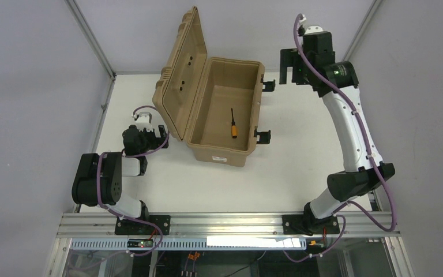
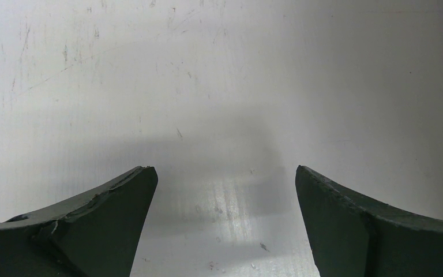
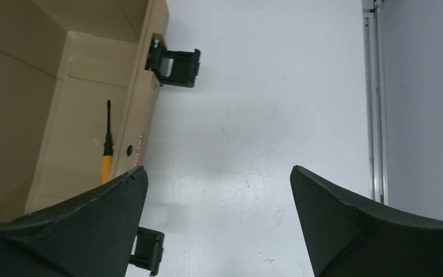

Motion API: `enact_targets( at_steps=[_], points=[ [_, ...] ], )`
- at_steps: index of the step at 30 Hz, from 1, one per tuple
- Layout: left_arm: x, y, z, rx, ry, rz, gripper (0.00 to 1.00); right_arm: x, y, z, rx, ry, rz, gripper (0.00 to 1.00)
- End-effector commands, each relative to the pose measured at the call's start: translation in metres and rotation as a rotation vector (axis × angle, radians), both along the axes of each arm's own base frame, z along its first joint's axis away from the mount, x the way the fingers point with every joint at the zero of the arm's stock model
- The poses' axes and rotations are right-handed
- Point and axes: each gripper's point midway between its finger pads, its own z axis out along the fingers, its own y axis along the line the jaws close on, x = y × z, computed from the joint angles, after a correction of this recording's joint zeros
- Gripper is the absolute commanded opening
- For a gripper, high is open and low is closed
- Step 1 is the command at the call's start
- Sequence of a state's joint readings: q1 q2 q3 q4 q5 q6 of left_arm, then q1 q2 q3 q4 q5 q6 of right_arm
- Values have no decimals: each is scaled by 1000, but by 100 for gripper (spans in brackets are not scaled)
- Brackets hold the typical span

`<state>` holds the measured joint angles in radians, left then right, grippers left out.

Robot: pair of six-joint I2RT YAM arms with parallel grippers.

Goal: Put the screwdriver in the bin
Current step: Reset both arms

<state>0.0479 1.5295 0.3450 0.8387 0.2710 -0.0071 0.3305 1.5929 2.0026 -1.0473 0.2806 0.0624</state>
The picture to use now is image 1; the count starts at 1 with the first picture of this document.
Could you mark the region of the orange handled screwdriver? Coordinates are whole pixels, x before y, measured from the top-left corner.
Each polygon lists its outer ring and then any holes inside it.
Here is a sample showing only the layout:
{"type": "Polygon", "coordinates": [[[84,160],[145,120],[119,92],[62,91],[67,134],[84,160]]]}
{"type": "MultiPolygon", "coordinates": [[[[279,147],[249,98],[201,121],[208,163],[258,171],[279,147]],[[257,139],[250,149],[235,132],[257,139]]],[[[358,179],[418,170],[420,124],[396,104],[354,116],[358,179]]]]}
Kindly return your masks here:
{"type": "Polygon", "coordinates": [[[238,137],[238,130],[234,118],[234,111],[233,108],[231,108],[231,137],[233,139],[236,139],[238,137]]]}

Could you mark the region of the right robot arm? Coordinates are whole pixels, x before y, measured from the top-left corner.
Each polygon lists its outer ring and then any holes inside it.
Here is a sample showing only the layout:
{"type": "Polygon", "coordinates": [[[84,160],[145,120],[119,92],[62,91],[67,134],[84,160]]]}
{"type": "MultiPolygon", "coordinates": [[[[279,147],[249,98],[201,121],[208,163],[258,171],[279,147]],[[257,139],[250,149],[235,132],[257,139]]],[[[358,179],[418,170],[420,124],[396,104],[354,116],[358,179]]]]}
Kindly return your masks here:
{"type": "Polygon", "coordinates": [[[327,188],[304,206],[293,223],[299,234],[313,235],[331,223],[344,204],[378,188],[395,174],[377,151],[362,114],[358,78],[351,62],[336,62],[332,34],[317,26],[300,28],[302,43],[280,51],[279,83],[286,84],[288,68],[292,83],[310,85],[328,109],[343,153],[344,170],[327,177],[327,188]]]}

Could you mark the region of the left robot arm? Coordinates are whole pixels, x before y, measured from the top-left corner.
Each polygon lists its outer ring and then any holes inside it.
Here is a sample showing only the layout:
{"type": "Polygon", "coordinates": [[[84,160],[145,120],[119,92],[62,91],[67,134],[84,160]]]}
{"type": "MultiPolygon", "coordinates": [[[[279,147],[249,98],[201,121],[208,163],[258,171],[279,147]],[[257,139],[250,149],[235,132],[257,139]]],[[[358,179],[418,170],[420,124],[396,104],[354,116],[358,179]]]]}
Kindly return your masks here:
{"type": "Polygon", "coordinates": [[[159,125],[158,130],[160,136],[154,128],[130,125],[122,133],[123,150],[83,154],[72,185],[73,201],[98,206],[120,219],[150,221],[147,205],[124,193],[122,180],[145,175],[147,155],[168,148],[168,131],[164,125],[159,125]]]}

